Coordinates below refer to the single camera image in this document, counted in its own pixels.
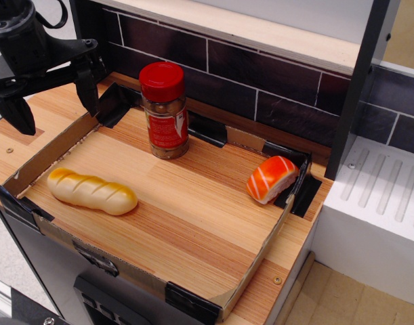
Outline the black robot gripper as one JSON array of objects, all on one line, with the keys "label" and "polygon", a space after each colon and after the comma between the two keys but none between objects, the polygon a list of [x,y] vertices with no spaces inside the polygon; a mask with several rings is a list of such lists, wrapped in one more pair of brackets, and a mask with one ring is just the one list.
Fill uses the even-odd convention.
[{"label": "black robot gripper", "polygon": [[91,116],[98,113],[97,80],[106,69],[94,39],[57,39],[32,1],[0,1],[0,115],[24,135],[35,135],[22,97],[74,83]]}]

